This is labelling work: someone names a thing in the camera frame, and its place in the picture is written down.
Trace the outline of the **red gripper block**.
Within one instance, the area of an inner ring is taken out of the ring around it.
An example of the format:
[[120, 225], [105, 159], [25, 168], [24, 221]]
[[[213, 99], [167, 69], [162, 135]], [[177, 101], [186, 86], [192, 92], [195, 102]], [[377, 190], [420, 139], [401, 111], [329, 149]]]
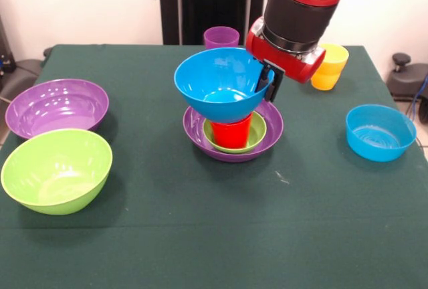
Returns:
[[268, 87], [264, 100], [266, 102], [274, 102], [284, 76], [300, 82], [307, 82], [318, 70], [324, 61], [326, 50], [319, 45], [311, 48], [309, 52], [287, 52], [281, 50], [274, 44], [270, 43], [262, 33], [267, 29], [263, 17], [259, 17], [250, 27], [247, 39], [246, 50], [259, 62], [265, 62], [270, 66], [275, 66], [281, 70], [274, 70], [274, 78], [269, 85], [270, 67], [264, 64], [255, 92], [260, 92]]

